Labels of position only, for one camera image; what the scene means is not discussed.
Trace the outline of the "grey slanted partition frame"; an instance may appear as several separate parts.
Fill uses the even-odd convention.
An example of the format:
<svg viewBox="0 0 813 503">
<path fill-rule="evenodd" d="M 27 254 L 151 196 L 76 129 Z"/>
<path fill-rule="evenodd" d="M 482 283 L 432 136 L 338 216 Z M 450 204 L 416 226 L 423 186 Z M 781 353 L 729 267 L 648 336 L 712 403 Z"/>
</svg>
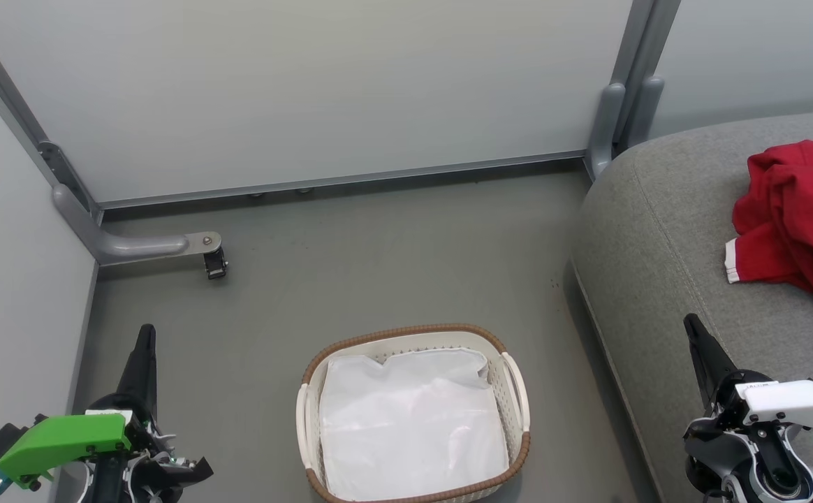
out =
<svg viewBox="0 0 813 503">
<path fill-rule="evenodd" d="M 57 143 L 49 139 L 1 61 L 0 115 L 21 146 L 29 153 L 46 181 L 52 186 L 65 185 L 81 204 L 85 214 L 100 225 L 103 217 L 102 208 L 85 187 L 68 156 L 62 152 Z"/>
</svg>

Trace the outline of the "grey fabric sofa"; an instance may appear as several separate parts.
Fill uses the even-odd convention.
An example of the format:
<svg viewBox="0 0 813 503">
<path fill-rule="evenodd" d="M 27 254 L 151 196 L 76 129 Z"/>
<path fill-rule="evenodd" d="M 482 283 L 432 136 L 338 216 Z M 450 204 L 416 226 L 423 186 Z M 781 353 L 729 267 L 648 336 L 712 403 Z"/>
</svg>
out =
<svg viewBox="0 0 813 503">
<path fill-rule="evenodd" d="M 749 156 L 813 140 L 813 112 L 711 125 L 632 147 L 589 188 L 571 261 L 662 503 L 701 503 L 683 433 L 704 407 L 683 319 L 696 313 L 736 366 L 813 379 L 813 296 L 730 284 L 724 246 Z"/>
</svg>

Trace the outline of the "white laundry basket brown rim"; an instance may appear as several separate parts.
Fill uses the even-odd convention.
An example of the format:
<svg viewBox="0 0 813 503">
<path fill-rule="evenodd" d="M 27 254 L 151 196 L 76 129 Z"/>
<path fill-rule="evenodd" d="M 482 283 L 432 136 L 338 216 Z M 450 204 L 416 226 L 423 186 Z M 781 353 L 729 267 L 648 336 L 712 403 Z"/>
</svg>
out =
<svg viewBox="0 0 813 503">
<path fill-rule="evenodd" d="M 480 351 L 487 358 L 488 380 L 496 397 L 508 449 L 510 464 L 506 471 L 482 483 L 406 499 L 346 501 L 333 496 L 325 479 L 319 424 L 319 400 L 330 361 L 340 356 L 368 356 L 383 363 L 387 357 L 397 354 L 441 348 L 467 348 Z M 324 348 L 309 363 L 299 386 L 295 427 L 308 484 L 325 503 L 471 503 L 495 493 L 520 472 L 531 442 L 530 401 L 518 364 L 495 335 L 464 323 L 390 329 Z"/>
</svg>

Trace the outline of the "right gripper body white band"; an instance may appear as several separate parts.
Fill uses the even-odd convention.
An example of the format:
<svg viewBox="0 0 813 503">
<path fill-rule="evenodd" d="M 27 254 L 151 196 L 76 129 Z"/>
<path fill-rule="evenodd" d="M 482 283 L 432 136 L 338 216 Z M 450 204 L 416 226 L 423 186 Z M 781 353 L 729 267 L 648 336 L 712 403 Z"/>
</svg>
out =
<svg viewBox="0 0 813 503">
<path fill-rule="evenodd" d="M 715 398 L 711 415 L 724 429 L 776 423 L 813 430 L 812 379 L 779 381 L 754 370 L 736 370 L 723 378 Z"/>
</svg>

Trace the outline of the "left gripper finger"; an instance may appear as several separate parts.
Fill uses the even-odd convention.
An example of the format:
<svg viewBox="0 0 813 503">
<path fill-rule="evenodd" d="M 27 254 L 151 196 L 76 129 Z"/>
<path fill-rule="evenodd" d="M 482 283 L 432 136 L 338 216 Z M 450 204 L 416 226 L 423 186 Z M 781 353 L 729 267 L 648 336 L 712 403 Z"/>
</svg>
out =
<svg viewBox="0 0 813 503">
<path fill-rule="evenodd" d="M 116 393 L 131 405 L 140 420 L 154 420 L 157 411 L 156 329 L 145 323 L 130 351 Z"/>
</svg>

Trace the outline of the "red garment white cuff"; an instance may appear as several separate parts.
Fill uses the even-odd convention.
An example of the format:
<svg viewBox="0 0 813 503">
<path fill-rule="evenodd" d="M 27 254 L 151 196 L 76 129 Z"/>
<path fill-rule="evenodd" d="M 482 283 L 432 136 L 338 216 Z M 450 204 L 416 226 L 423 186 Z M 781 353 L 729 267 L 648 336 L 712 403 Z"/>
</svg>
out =
<svg viewBox="0 0 813 503">
<path fill-rule="evenodd" d="M 813 295 L 813 188 L 778 186 L 733 205 L 738 233 L 726 243 L 728 282 L 787 283 Z"/>
</svg>

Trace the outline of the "black caster wheel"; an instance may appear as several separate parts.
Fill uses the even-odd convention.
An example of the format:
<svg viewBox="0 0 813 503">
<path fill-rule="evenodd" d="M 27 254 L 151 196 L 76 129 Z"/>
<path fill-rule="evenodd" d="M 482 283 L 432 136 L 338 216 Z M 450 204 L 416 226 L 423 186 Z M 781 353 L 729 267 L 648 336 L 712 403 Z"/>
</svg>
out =
<svg viewBox="0 0 813 503">
<path fill-rule="evenodd" d="M 228 271 L 224 248 L 218 247 L 215 251 L 203 254 L 203 264 L 209 280 L 225 277 Z"/>
</svg>

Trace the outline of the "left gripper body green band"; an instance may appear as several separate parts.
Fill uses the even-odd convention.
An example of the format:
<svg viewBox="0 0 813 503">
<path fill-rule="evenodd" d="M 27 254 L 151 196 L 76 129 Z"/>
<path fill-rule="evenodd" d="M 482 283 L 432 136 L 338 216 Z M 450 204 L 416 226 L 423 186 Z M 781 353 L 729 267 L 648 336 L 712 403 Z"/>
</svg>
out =
<svg viewBox="0 0 813 503">
<path fill-rule="evenodd" d="M 122 395 L 98 399 L 83 414 L 53 415 L 28 430 L 0 459 L 0 470 L 19 487 L 31 490 L 35 481 L 69 462 L 95 461 L 104 454 L 170 451 L 157 421 L 140 420 Z"/>
</svg>

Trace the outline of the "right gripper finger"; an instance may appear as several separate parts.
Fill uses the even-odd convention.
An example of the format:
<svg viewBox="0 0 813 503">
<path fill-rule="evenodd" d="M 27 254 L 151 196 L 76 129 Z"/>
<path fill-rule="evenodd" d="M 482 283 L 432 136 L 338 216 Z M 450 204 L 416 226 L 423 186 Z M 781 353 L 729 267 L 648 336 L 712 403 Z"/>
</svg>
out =
<svg viewBox="0 0 813 503">
<path fill-rule="evenodd" d="M 723 378 L 734 373 L 737 368 L 722 344 L 710 334 L 696 313 L 685 315 L 683 324 L 689 340 L 691 362 L 701 401 L 705 413 L 711 414 L 715 407 L 715 395 Z"/>
</svg>

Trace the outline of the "grey partition foot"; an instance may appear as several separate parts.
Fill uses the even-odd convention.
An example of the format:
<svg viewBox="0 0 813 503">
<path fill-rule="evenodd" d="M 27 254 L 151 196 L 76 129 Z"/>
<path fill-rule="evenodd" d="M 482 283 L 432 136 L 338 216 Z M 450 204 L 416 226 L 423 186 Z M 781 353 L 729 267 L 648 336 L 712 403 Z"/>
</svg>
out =
<svg viewBox="0 0 813 503">
<path fill-rule="evenodd" d="M 53 187 L 52 203 L 100 266 L 182 256 L 203 257 L 203 254 L 222 246 L 221 236 L 212 231 L 144 238 L 113 235 L 98 226 L 72 194 L 71 189 L 62 184 Z"/>
</svg>

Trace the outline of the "grey partition bottom rail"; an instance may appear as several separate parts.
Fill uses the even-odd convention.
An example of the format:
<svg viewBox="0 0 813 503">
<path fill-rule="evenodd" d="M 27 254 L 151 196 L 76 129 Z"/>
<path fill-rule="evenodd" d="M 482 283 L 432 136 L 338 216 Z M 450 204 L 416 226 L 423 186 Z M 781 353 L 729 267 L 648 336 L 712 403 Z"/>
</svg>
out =
<svg viewBox="0 0 813 503">
<path fill-rule="evenodd" d="M 316 180 L 280 182 L 279 184 L 261 184 L 254 186 L 225 188 L 221 190 L 181 192 L 180 194 L 168 194 L 142 198 L 123 198 L 122 200 L 106 201 L 105 203 L 99 203 L 98 205 L 101 210 L 105 211 L 135 209 L 135 207 L 147 207 L 174 203 L 192 203 L 192 201 L 212 200 L 213 198 L 249 196 L 251 194 L 264 194 L 264 192 L 294 191 L 343 184 L 364 184 L 364 182 L 400 180 L 418 176 L 455 174 L 484 169 L 512 168 L 512 166 L 529 165 L 529 163 L 546 163 L 551 161 L 581 159 L 585 156 L 585 154 L 585 150 L 576 150 L 575 152 L 558 152 L 545 155 L 509 157 L 508 159 L 493 159 L 469 163 L 452 163 L 451 165 L 432 166 L 431 168 L 390 170 L 375 174 L 331 176 Z"/>
</svg>

